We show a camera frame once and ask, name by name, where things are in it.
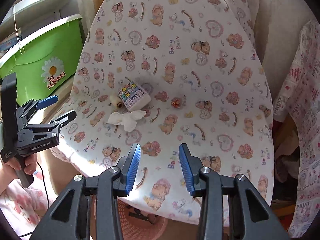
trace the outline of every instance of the crumpled tissue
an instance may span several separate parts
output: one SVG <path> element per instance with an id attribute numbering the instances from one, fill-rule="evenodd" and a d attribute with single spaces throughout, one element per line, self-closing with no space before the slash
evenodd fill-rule
<path id="1" fill-rule="evenodd" d="M 144 117 L 146 111 L 133 111 L 131 113 L 120 114 L 114 112 L 109 116 L 108 123 L 114 125 L 123 125 L 126 132 L 132 132 L 137 125 L 137 120 L 140 120 Z"/>

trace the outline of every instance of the yellow flower center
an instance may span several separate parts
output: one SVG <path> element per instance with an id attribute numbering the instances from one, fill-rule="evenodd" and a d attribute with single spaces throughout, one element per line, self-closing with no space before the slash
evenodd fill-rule
<path id="1" fill-rule="evenodd" d="M 55 66 L 52 66 L 52 67 L 49 69 L 50 75 L 54 75 L 56 72 L 57 72 L 57 68 L 56 68 Z"/>

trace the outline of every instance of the silver bolt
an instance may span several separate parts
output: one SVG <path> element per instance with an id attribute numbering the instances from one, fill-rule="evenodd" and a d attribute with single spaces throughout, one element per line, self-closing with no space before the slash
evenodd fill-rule
<path id="1" fill-rule="evenodd" d="M 245 180 L 245 176 L 243 174 L 237 174 L 236 178 L 241 180 L 241 181 Z"/>
<path id="2" fill-rule="evenodd" d="M 76 176 L 74 176 L 73 177 L 73 179 L 75 180 L 75 181 L 81 181 L 82 180 L 82 175 L 80 175 L 80 174 L 78 174 L 78 175 L 76 175 Z"/>
<path id="3" fill-rule="evenodd" d="M 113 167 L 111 167 L 111 168 L 109 169 L 109 171 L 110 171 L 111 173 L 116 173 L 116 172 L 119 171 L 119 168 L 116 167 L 116 166 L 113 166 Z"/>
<path id="4" fill-rule="evenodd" d="M 201 168 L 201 172 L 203 172 L 203 173 L 209 173 L 209 172 L 210 172 L 210 168 L 208 168 L 208 167 L 202 167 L 202 168 Z"/>

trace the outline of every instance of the pink plastic basket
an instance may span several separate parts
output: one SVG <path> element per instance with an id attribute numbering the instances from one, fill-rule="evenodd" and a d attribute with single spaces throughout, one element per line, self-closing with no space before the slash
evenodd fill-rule
<path id="1" fill-rule="evenodd" d="M 156 240 L 164 232 L 168 220 L 158 216 L 152 225 L 148 221 L 143 221 L 129 216 L 132 210 L 127 208 L 127 204 L 118 199 L 119 216 L 124 240 Z M 96 217 L 96 200 L 94 201 L 94 217 Z"/>

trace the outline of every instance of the blue rubber tip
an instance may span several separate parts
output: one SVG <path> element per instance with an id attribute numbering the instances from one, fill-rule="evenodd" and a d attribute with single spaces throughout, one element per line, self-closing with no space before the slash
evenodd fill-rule
<path id="1" fill-rule="evenodd" d="M 140 162 L 140 157 L 141 157 L 141 147 L 140 144 L 137 145 L 137 148 L 133 154 L 132 161 L 127 173 L 127 182 L 124 191 L 126 192 L 127 195 L 132 191 L 133 189 L 133 184 L 136 179 L 137 171 L 138 171 L 138 166 Z"/>
<path id="2" fill-rule="evenodd" d="M 51 105 L 55 104 L 56 102 L 58 102 L 58 96 L 57 95 L 45 98 L 45 99 L 41 100 L 36 105 L 36 110 L 44 109 L 44 108 L 46 108 L 48 106 L 51 106 Z"/>
<path id="3" fill-rule="evenodd" d="M 187 190 L 190 192 L 190 195 L 193 196 L 196 191 L 193 184 L 193 175 L 182 145 L 179 146 L 179 160 Z"/>

